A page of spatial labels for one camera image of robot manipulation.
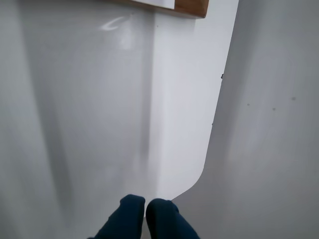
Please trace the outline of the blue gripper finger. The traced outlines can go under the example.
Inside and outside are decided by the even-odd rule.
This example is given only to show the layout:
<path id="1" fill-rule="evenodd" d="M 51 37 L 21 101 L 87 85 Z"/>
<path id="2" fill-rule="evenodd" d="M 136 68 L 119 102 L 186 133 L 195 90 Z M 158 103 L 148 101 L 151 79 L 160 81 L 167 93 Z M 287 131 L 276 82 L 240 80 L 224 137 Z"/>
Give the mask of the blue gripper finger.
<path id="1" fill-rule="evenodd" d="M 197 239 L 193 227 L 170 200 L 153 199 L 146 209 L 146 221 L 153 239 Z"/>
<path id="2" fill-rule="evenodd" d="M 139 239 L 142 235 L 145 198 L 126 195 L 94 236 L 95 239 Z"/>

